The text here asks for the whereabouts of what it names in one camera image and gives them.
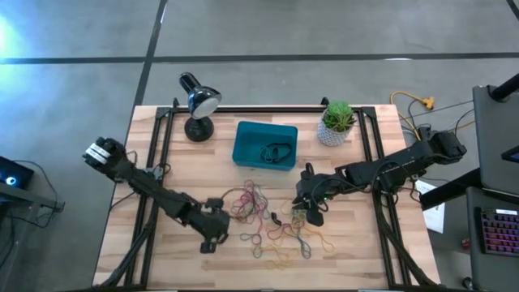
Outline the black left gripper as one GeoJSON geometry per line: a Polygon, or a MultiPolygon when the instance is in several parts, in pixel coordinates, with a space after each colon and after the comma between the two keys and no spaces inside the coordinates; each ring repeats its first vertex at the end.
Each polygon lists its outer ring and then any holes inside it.
{"type": "Polygon", "coordinates": [[[211,213],[193,208],[187,215],[187,224],[204,237],[199,249],[201,254],[214,253],[218,244],[226,241],[229,237],[229,223],[230,215],[223,210],[211,213]]]}

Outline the succulent in white patterned pot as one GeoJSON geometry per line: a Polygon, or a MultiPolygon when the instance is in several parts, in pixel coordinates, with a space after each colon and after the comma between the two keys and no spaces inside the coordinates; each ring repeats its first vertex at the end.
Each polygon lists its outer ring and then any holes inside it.
{"type": "Polygon", "coordinates": [[[340,146],[356,122],[354,110],[347,102],[333,101],[321,115],[317,138],[326,146],[340,146]]]}

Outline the black metal stand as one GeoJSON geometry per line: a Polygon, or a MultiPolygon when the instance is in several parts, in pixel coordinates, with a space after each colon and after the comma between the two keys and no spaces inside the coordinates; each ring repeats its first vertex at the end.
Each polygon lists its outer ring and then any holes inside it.
{"type": "Polygon", "coordinates": [[[4,183],[0,183],[0,195],[4,195],[9,199],[17,199],[35,204],[37,207],[50,208],[56,213],[60,213],[65,206],[64,202],[47,199],[43,196],[32,194],[30,191],[11,187],[4,183]]]}

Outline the black monitor pole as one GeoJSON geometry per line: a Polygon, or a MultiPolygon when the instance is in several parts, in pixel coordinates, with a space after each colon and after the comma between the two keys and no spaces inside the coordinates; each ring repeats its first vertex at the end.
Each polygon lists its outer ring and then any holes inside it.
{"type": "Polygon", "coordinates": [[[509,96],[519,90],[519,73],[499,86],[488,85],[487,87],[491,99],[498,102],[507,102],[509,96]]]}

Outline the black aluminium table frame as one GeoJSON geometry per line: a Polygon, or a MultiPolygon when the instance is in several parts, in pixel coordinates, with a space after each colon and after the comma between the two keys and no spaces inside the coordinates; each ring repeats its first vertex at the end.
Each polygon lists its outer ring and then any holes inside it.
{"type": "MultiPolygon", "coordinates": [[[[184,191],[198,200],[223,196],[236,200],[246,180],[258,184],[267,196],[269,207],[280,218],[279,207],[295,195],[295,186],[304,165],[310,162],[320,172],[377,158],[402,150],[404,137],[392,105],[364,105],[364,117],[354,127],[344,145],[330,148],[318,141],[316,129],[322,112],[319,105],[223,105],[213,114],[215,131],[208,141],[187,139],[184,124],[187,107],[139,106],[135,109],[126,146],[138,153],[139,165],[155,166],[166,162],[170,169],[165,186],[184,191]],[[231,158],[234,137],[241,121],[294,126],[298,129],[295,167],[290,171],[262,170],[237,166],[231,158]]],[[[251,244],[239,235],[254,230],[266,231],[267,221],[252,224],[232,222],[228,240],[210,255],[199,252],[201,236],[160,213],[151,242],[138,253],[134,276],[122,280],[115,292],[145,290],[418,290],[418,283],[390,243],[380,239],[373,198],[354,193],[337,197],[324,216],[319,231],[335,246],[332,253],[321,247],[320,238],[307,236],[312,256],[298,253],[294,265],[283,270],[266,269],[267,260],[279,260],[268,251],[256,259],[251,244]]],[[[285,237],[264,245],[297,248],[297,241],[285,237]]]]}

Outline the white paper sheet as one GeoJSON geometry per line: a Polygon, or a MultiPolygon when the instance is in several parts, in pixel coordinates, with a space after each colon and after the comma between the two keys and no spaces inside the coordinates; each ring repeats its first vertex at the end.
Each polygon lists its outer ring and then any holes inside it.
{"type": "MultiPolygon", "coordinates": [[[[416,189],[421,195],[425,195],[427,192],[435,189],[435,186],[418,180],[416,182],[416,189]]],[[[444,232],[444,214],[445,214],[445,203],[429,208],[422,212],[426,226],[429,230],[434,231],[438,234],[444,232]]]]}

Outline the blue plastic bin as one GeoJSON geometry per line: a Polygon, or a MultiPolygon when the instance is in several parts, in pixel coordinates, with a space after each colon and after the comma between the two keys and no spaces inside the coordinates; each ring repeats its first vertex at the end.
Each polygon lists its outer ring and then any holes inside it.
{"type": "Polygon", "coordinates": [[[232,159],[238,166],[268,170],[292,170],[296,163],[298,129],[294,126],[241,121],[234,141],[232,159]],[[292,153],[276,163],[265,163],[260,149],[272,143],[289,143],[292,153]]]}

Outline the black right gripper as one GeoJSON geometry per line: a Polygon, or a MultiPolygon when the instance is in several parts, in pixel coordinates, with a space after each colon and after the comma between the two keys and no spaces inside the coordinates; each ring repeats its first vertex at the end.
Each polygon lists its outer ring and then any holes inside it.
{"type": "Polygon", "coordinates": [[[328,211],[327,201],[338,193],[339,180],[330,174],[315,174],[310,180],[296,184],[296,198],[292,209],[306,209],[306,219],[311,225],[322,226],[324,217],[321,211],[328,211]]]}

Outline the computer desk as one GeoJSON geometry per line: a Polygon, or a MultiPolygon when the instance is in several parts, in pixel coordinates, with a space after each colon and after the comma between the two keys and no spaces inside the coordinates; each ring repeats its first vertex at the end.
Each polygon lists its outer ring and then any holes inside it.
{"type": "Polygon", "coordinates": [[[501,154],[519,145],[519,90],[507,102],[491,99],[488,87],[473,88],[479,167],[420,197],[427,210],[465,194],[470,236],[471,280],[475,290],[519,292],[519,257],[485,254],[476,208],[519,211],[519,163],[501,154]]]}

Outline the computer keyboard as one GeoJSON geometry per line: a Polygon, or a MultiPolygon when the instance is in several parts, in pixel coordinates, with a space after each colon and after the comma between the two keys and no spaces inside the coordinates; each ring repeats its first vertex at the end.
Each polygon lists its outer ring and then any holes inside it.
{"type": "Polygon", "coordinates": [[[482,252],[519,257],[519,211],[502,208],[476,208],[476,211],[482,252]]]}

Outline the black box with blue light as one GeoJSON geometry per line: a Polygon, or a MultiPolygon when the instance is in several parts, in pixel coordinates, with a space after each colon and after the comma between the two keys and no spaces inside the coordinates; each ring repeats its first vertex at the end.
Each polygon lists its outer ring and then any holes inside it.
{"type": "Polygon", "coordinates": [[[5,157],[0,157],[0,183],[27,190],[34,171],[5,157]]]}

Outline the black desk lamp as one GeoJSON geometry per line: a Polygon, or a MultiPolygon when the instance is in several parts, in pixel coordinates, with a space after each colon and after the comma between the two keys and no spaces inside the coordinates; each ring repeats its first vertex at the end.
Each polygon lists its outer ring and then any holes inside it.
{"type": "Polygon", "coordinates": [[[214,88],[203,86],[190,72],[183,72],[179,76],[179,83],[187,93],[190,113],[184,125],[187,138],[194,142],[208,140],[214,132],[209,115],[215,112],[221,103],[221,93],[214,88]]]}

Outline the green rubber band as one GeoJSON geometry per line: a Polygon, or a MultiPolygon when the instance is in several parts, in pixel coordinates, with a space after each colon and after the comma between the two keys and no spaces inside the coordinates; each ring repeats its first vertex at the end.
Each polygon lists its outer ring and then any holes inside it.
{"type": "Polygon", "coordinates": [[[254,208],[248,204],[241,204],[231,208],[233,218],[241,223],[247,223],[248,218],[254,213],[254,208]]]}

